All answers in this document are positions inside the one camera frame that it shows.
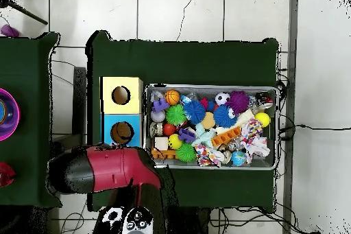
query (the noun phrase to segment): pink bowl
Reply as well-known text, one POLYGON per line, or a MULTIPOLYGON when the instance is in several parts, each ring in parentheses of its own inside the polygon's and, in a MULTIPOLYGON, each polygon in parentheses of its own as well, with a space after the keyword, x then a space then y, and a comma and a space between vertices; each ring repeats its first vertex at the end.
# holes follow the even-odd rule
POLYGON ((0 124, 0 141, 2 141, 10 137, 16 130, 21 113, 15 99, 4 89, 0 89, 0 100, 0 104, 5 106, 5 113, 10 111, 10 114, 5 115, 4 121, 0 124))

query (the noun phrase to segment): green table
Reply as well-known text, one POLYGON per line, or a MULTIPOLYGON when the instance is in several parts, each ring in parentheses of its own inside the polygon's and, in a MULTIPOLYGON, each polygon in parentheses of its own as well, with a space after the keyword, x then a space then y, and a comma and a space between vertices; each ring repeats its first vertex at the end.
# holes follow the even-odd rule
POLYGON ((0 188, 0 204, 58 207, 45 187, 49 160, 50 77, 49 54, 58 34, 37 39, 0 38, 0 87, 21 109, 14 134, 0 141, 0 161, 16 172, 15 181, 0 188))
MULTIPOLYGON (((113 41, 95 32, 87 42, 88 142, 100 140, 99 77, 139 77, 144 84, 276 86, 278 43, 113 41)), ((165 169, 158 169, 163 175, 165 169)), ((262 206, 273 211, 274 171, 173 169, 181 207, 262 206)), ((111 191, 93 194, 106 206, 111 191)))

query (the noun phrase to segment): plastic bin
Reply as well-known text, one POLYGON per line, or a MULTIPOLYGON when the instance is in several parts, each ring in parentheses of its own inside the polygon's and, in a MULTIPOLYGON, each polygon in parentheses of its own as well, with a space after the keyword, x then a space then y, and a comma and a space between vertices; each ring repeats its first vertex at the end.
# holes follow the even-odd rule
POLYGON ((279 90, 270 86, 205 86, 205 85, 183 85, 183 84, 149 84, 144 90, 145 105, 143 109, 143 147, 147 149, 152 148, 152 138, 149 135, 149 125, 152 122, 150 118, 151 103, 150 95, 154 90, 165 93, 169 89, 174 89, 180 94, 188 95, 189 93, 195 93, 197 98, 200 100, 203 97, 208 99, 214 99, 216 94, 220 92, 231 93, 232 91, 245 91, 248 95, 255 95, 259 92, 268 92, 273 99, 273 106, 265 109, 271 117, 271 123, 263 128, 262 136, 267 137, 267 147, 270 149, 270 153, 266 157, 254 155, 250 164, 243 166, 226 166, 221 167, 215 166, 204 166, 200 167, 197 161, 191 163, 184 163, 179 161, 175 157, 166 159, 154 159, 156 167, 166 167, 167 165, 174 169, 255 169, 265 170, 274 169, 277 166, 278 161, 278 117, 279 117, 279 90))

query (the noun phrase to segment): green spiky ball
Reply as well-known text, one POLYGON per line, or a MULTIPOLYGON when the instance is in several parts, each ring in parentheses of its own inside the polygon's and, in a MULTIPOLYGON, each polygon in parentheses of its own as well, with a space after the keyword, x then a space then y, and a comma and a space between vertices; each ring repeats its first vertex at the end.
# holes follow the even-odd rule
POLYGON ((190 163, 196 159, 195 149, 188 143, 183 143, 182 146, 176 150, 176 153, 179 160, 185 163, 190 163))
POLYGON ((168 123, 175 126, 186 121, 186 116, 183 111, 182 105, 173 105, 170 106, 166 111, 166 120, 168 123))

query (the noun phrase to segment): tripod leg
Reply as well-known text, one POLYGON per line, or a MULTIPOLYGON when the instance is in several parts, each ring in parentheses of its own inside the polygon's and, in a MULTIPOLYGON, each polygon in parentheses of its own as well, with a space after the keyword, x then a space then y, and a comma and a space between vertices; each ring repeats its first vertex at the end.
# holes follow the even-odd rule
POLYGON ((24 9, 21 6, 15 4, 14 2, 8 2, 8 5, 10 7, 14 8, 14 9, 16 9, 17 11, 19 11, 19 12, 21 12, 21 13, 23 13, 23 14, 25 14, 25 15, 27 15, 27 16, 35 19, 35 20, 37 20, 37 21, 39 21, 40 23, 47 25, 47 22, 45 20, 42 20, 41 18, 39 18, 38 16, 32 14, 31 12, 28 12, 26 9, 24 9))

